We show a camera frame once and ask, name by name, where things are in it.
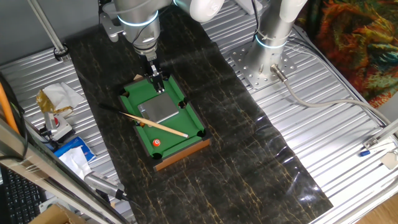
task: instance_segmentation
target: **gray cable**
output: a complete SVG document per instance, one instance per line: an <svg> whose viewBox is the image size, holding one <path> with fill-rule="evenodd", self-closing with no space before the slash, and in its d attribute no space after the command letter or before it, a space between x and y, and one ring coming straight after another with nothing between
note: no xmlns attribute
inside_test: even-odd
<svg viewBox="0 0 398 224"><path fill-rule="evenodd" d="M363 106L369 110L371 110L375 115L377 115L379 118L381 118L387 125L391 124L391 122L382 114L380 113L380 111L378 111L377 109L373 108L371 105L367 104L367 103L363 103L359 100L333 100L333 101L328 101L325 103L307 103L306 101L303 101L302 99L300 99L293 91L292 87L290 87L289 82L285 81L284 82L286 88L288 89L288 91L290 92L290 94L297 100L298 103L300 103L301 105L307 106L307 107L326 107L326 106L330 106L330 105L334 105L337 103L352 103L352 104L356 104L359 106Z"/></svg>
<svg viewBox="0 0 398 224"><path fill-rule="evenodd" d="M132 10L138 9L139 7L145 6L146 4L150 3L151 1L152 0L144 1L143 3L139 4L138 6L134 6L130 9L126 9L126 10L122 10L122 11L114 11L114 12L109 12L106 10L106 6L108 6L110 4L114 4L113 2L109 2L103 6L102 11L104 11L107 14L122 14L122 13L130 12Z"/></svg>

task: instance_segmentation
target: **cardboard box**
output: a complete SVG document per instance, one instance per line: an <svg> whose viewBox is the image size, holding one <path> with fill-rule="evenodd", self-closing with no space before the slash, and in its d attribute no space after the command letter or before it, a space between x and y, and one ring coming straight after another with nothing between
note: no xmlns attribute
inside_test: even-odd
<svg viewBox="0 0 398 224"><path fill-rule="evenodd" d="M86 221L62 205L55 204L29 224L86 224Z"/></svg>

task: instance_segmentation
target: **blue led ring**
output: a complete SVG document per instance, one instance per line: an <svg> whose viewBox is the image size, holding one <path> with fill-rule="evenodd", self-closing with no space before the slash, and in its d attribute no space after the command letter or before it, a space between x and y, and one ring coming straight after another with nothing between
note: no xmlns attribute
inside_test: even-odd
<svg viewBox="0 0 398 224"><path fill-rule="evenodd" d="M260 44L261 46L267 47L267 48L269 48L269 49L278 49L279 47L283 47L283 46L286 44L286 42L285 42L284 44L279 45L279 46L268 46L268 45L266 45L266 44L263 44L263 43L259 40L259 38L257 37L257 35L256 35L256 40L257 40L257 42L259 42L259 44Z"/></svg>
<svg viewBox="0 0 398 224"><path fill-rule="evenodd" d="M130 23L130 22L126 22L126 21L122 20L119 16L118 16L118 18L119 18L119 20L120 20L122 23L124 23L124 24L127 25L127 26L139 27L139 26L146 26L146 25L150 24L151 22L153 22L153 21L156 19L156 17L157 17L158 14L159 14L159 11L156 11L155 15L154 15L151 19L149 19L149 20L146 21L146 22L141 22L141 23L139 23L139 24L133 24L133 23Z"/></svg>

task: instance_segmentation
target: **slotted aluminum table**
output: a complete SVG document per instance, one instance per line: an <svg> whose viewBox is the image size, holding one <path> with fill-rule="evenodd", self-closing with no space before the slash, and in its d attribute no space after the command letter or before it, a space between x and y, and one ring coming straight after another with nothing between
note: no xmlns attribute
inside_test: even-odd
<svg viewBox="0 0 398 224"><path fill-rule="evenodd" d="M234 1L226 1L218 15L203 27L226 61L236 69L229 57L231 50L252 41L255 25L254 16L247 15ZM343 98L364 101L341 74L327 69L316 57L289 48L285 51L297 66L297 71L288 78L299 97L312 103ZM39 89L65 82L84 96L73 64L58 62L52 49L3 65L0 70L26 110L26 118L38 128L44 124L35 103ZM355 222L398 191L398 187L390 185L398 181L398 171L381 164L383 152L358 156L362 143L381 130L373 115L349 104L306 108L295 103L281 82L255 90L237 69L236 74L332 202L334 207L312 223L336 223L342 217L347 217L343 223ZM66 119L96 154L91 169L118 181L87 101L80 103ZM383 147L393 149L395 142L388 139ZM115 198L111 201L116 202L118 212L134 222L127 202Z"/></svg>

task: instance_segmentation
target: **orange ball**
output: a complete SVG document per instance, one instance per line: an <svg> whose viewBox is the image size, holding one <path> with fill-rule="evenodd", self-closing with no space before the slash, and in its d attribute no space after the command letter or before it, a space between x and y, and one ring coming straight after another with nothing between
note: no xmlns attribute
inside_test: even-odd
<svg viewBox="0 0 398 224"><path fill-rule="evenodd" d="M157 147L157 146L160 145L160 140L159 140L159 139L155 139L155 140L152 142L152 144L153 144L155 147Z"/></svg>

